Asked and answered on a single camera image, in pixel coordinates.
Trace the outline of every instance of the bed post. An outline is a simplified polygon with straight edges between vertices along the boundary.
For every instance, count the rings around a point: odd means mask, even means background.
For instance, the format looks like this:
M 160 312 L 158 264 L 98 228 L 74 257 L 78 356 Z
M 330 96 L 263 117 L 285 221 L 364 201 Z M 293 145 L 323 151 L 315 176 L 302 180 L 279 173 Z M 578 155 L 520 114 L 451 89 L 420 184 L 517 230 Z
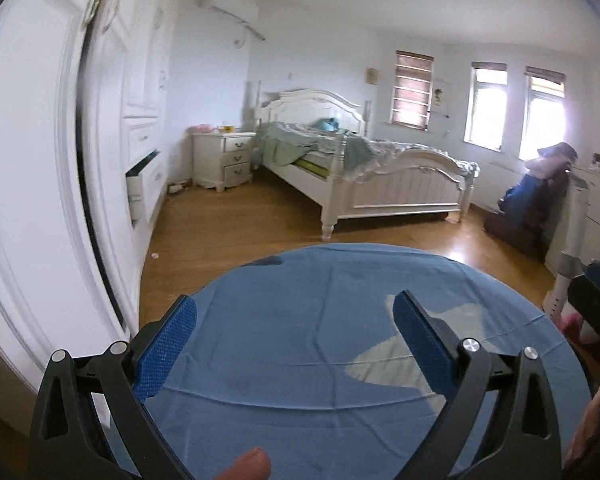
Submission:
M 469 206 L 471 205 L 471 195 L 474 192 L 475 186 L 475 173 L 469 174 L 464 178 L 464 193 L 462 194 L 462 202 L 460 203 L 460 219 L 462 222 L 466 214 L 469 212 Z
M 347 137 L 339 134 L 336 152 L 331 160 L 331 170 L 328 177 L 329 190 L 327 202 L 322 206 L 322 241 L 331 240 L 333 228 L 338 223 L 338 212 L 340 208 L 340 197 L 342 195 L 342 177 L 344 176 L 344 149 Z

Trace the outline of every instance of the window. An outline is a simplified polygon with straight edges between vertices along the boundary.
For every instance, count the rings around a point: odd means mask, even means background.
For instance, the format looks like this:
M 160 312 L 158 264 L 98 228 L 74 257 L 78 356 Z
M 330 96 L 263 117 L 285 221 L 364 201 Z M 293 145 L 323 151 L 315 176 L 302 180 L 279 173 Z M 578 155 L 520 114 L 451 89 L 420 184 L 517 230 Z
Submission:
M 473 62 L 474 82 L 464 140 L 500 150 L 507 114 L 507 65 Z
M 564 140 L 565 75 L 528 66 L 526 79 L 526 119 L 520 158 L 531 160 L 538 156 L 539 148 L 553 146 Z
M 433 58 L 396 52 L 392 124 L 426 130 L 429 124 Z

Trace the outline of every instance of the bed leg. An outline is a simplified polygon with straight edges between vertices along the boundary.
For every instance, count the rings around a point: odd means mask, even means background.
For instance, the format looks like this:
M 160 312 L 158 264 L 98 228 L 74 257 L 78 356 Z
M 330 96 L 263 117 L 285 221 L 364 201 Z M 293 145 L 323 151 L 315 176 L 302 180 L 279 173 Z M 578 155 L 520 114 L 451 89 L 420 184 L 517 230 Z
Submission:
M 331 235 L 333 234 L 333 225 L 322 224 L 322 241 L 329 242 L 331 240 Z
M 464 193 L 462 194 L 462 200 L 460 202 L 460 218 L 458 219 L 458 223 L 462 223 L 464 217 L 469 212 L 469 206 L 471 205 L 471 195 L 474 193 L 475 186 L 475 177 L 474 176 L 466 176 L 466 187 L 464 189 Z

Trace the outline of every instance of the air conditioner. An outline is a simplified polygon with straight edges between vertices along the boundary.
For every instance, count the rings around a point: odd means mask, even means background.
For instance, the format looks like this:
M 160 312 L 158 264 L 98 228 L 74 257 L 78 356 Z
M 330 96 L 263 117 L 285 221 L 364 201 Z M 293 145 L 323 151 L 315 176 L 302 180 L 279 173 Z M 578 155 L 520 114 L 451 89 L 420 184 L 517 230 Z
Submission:
M 201 7 L 215 9 L 237 20 L 253 25 L 258 17 L 258 6 L 251 0 L 202 0 Z

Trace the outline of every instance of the white wardrobe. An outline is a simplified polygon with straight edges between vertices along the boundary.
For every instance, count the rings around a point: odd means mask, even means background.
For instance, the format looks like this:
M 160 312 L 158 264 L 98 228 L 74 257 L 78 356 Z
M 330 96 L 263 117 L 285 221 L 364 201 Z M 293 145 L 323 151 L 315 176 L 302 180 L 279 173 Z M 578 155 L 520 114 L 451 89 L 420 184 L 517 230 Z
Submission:
M 138 330 L 139 279 L 165 187 L 177 3 L 0 7 L 0 358 L 33 391 L 54 350 L 101 353 Z M 138 171 L 148 155 L 150 171 Z M 135 220 L 133 169 L 145 181 Z
M 102 260 L 132 333 L 168 176 L 161 152 L 178 0 L 103 0 L 85 62 L 86 184 Z

